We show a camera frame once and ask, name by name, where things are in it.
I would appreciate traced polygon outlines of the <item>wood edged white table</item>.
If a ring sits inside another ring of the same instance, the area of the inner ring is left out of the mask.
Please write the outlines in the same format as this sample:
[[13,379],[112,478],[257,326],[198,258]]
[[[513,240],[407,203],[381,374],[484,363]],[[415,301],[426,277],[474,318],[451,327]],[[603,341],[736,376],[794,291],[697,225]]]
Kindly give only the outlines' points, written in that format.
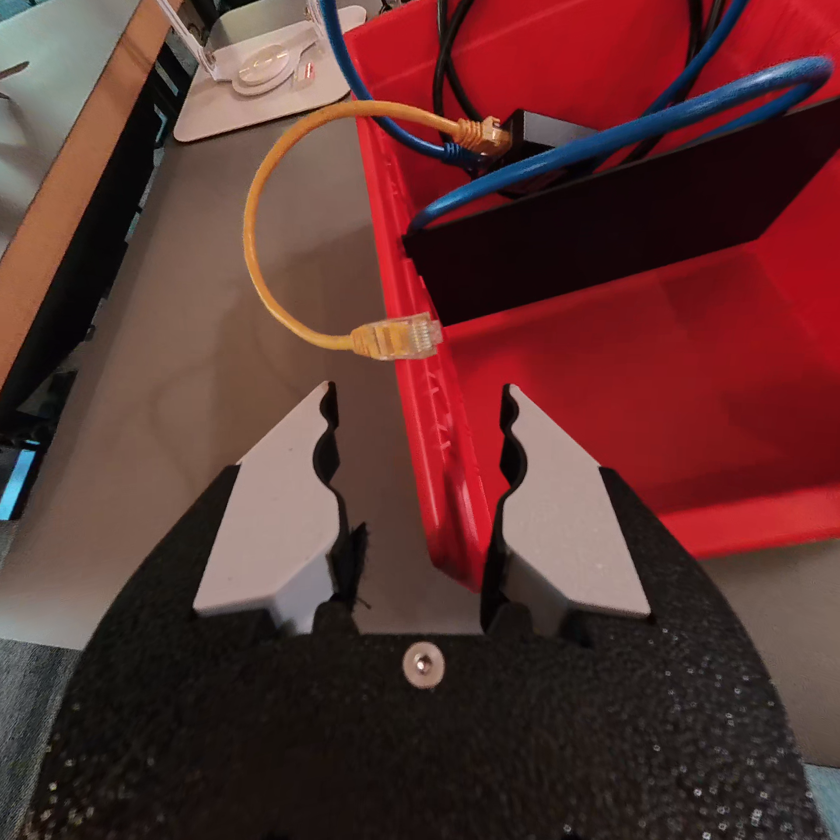
[[2,22],[2,427],[85,337],[152,173],[158,2],[44,2]]

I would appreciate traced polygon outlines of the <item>white flat mat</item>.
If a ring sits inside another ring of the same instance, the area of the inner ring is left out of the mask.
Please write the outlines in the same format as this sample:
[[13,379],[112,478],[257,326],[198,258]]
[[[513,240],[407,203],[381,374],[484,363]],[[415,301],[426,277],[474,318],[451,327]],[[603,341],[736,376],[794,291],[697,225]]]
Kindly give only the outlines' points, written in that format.
[[232,80],[215,81],[204,68],[197,68],[174,127],[178,141],[191,143],[296,117],[350,93],[328,40],[316,34],[305,10],[305,2],[254,2],[218,19],[206,47],[223,76],[235,77],[238,68],[263,47],[292,46],[309,36],[312,42],[298,61],[290,63],[281,84],[266,92],[241,92]]

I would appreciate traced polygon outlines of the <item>black bin divider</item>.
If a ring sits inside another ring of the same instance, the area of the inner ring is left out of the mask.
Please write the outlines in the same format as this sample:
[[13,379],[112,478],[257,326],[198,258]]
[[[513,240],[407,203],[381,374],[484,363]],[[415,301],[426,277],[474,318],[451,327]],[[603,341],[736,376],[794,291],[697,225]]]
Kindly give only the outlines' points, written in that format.
[[839,100],[405,234],[444,326],[751,242],[826,167]]

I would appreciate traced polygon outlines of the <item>red plastic bin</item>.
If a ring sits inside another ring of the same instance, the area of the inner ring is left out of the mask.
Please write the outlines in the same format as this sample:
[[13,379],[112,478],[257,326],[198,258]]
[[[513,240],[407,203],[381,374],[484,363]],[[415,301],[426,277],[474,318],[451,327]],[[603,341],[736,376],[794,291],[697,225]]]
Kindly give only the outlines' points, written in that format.
[[[748,2],[692,92],[808,56],[838,2]],[[764,97],[663,138],[674,151]],[[389,318],[430,310],[403,237],[465,173],[357,122]],[[838,537],[838,151],[752,242],[446,327],[397,362],[432,563],[476,590],[497,502],[502,388],[615,469],[698,558]]]

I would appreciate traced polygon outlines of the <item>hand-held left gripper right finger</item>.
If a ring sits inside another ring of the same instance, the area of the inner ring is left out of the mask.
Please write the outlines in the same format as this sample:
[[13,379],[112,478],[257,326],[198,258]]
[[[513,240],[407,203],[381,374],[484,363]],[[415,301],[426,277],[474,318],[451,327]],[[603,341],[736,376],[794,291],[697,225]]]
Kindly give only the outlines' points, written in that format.
[[543,636],[574,613],[651,617],[600,463],[514,384],[502,388],[500,430],[508,489],[492,523],[482,629],[508,603],[526,607]]

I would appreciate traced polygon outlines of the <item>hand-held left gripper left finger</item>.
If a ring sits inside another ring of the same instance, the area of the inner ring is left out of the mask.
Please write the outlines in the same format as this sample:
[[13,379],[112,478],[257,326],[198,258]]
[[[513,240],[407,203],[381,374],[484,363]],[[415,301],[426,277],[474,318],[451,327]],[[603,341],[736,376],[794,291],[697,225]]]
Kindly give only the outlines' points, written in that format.
[[331,486],[340,465],[333,382],[317,385],[238,462],[198,585],[202,617],[266,611],[308,634],[316,611],[350,587],[350,526]]

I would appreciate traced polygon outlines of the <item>clear acrylic stand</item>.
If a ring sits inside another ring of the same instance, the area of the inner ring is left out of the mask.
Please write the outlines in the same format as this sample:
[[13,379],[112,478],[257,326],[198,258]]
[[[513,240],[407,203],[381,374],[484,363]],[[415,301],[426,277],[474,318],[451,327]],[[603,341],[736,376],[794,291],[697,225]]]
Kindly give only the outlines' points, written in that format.
[[272,44],[294,45],[309,40],[317,42],[318,39],[316,29],[312,24],[300,22],[213,52],[193,36],[168,2],[158,1],[157,4],[185,47],[214,81],[231,82],[237,69],[261,47]]

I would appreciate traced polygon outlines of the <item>white round disc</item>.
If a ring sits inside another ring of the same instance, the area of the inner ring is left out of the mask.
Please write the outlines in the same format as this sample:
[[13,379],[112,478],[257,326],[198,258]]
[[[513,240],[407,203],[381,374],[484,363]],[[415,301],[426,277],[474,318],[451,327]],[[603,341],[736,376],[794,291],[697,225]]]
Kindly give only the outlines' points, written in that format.
[[232,79],[234,92],[251,98],[279,88],[296,76],[301,58],[315,43],[309,40],[261,47],[237,69]]

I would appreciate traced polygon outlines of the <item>black ethernet port adapter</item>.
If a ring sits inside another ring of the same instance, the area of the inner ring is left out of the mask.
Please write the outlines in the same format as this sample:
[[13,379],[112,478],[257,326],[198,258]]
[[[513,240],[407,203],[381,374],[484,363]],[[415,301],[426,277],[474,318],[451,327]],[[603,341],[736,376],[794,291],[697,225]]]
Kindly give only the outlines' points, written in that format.
[[[507,165],[525,161],[542,152],[597,133],[597,129],[521,108],[508,116],[502,128],[511,136],[511,147],[507,153],[489,164],[488,168],[479,171],[481,175],[496,172]],[[501,188],[496,194],[515,201],[575,182],[593,174],[594,171],[593,163],[582,161]]]

